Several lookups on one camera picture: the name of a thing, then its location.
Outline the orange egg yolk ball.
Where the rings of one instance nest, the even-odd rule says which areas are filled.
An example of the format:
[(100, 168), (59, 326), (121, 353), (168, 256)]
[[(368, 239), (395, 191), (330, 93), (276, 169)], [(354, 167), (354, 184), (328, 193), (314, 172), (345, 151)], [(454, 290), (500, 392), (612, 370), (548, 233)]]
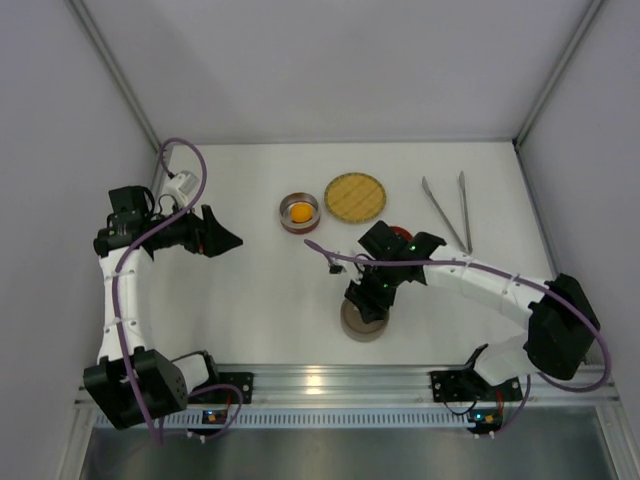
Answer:
[(314, 208), (306, 202), (298, 202), (292, 205), (289, 216), (293, 223), (302, 224), (310, 221), (314, 215)]

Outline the red round lid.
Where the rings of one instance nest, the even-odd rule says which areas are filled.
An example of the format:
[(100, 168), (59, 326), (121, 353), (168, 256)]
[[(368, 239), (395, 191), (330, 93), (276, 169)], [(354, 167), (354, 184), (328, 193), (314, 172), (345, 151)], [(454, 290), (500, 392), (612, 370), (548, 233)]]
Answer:
[(391, 230), (401, 236), (402, 238), (404, 238), (407, 241), (411, 241), (413, 239), (413, 235), (407, 231), (406, 229), (399, 227), (399, 226), (391, 226)]

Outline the metal tongs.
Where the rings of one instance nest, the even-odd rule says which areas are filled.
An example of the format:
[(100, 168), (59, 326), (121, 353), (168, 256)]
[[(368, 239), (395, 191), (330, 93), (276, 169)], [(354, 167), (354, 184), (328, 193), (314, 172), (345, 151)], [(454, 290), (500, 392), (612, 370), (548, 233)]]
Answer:
[(463, 170), (461, 170), (457, 174), (456, 185), (457, 185), (457, 195), (458, 195), (458, 203), (459, 203), (459, 213), (460, 213), (460, 226), (462, 229), (459, 229), (453, 221), (452, 211), (448, 207), (447, 204), (443, 204), (435, 191), (431, 187), (431, 182), (427, 179), (426, 176), (421, 178), (421, 187), (424, 191), (428, 201), (432, 205), (433, 209), (443, 222), (444, 226), (452, 236), (452, 239), (455, 241), (457, 246), (464, 251), (466, 254), (471, 254), (474, 251), (473, 237), (471, 232), (471, 220), (470, 220), (470, 210), (469, 210), (469, 198), (467, 192), (467, 182), (466, 182), (466, 174)]

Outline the brown lid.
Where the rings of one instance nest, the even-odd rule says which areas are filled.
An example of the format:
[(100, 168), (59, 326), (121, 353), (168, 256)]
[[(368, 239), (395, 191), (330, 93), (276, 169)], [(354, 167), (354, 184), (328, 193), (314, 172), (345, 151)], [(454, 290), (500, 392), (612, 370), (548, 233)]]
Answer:
[(344, 317), (355, 317), (356, 315), (359, 315), (362, 319), (361, 313), (357, 309), (357, 307), (349, 300), (344, 300), (342, 302), (341, 309), (340, 309), (341, 319)]

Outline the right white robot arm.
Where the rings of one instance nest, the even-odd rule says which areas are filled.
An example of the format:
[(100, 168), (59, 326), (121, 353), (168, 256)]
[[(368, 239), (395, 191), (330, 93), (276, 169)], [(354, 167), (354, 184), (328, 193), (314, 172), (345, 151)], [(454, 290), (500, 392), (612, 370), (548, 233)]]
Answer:
[(474, 350), (461, 370), (473, 386), (498, 386), (534, 372), (568, 381), (600, 330), (581, 284), (569, 275), (527, 280), (478, 263), (440, 237), (405, 235), (383, 221), (358, 243), (363, 250), (341, 306), (342, 326), (352, 338), (378, 338), (388, 324), (397, 289), (411, 282), (457, 293), (523, 329), (520, 336)]

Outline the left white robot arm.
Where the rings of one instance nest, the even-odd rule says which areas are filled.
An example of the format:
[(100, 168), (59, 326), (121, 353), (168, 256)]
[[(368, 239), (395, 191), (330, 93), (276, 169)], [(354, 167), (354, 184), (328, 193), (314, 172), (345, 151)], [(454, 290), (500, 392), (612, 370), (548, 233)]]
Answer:
[(123, 430), (184, 410), (190, 394), (220, 381), (207, 351), (170, 360), (155, 348), (149, 303), (155, 252), (181, 246), (213, 258), (243, 242), (208, 205), (200, 215), (156, 215), (154, 198), (143, 186), (114, 189), (109, 199), (112, 212), (93, 241), (105, 290), (103, 338), (83, 382), (111, 424)]

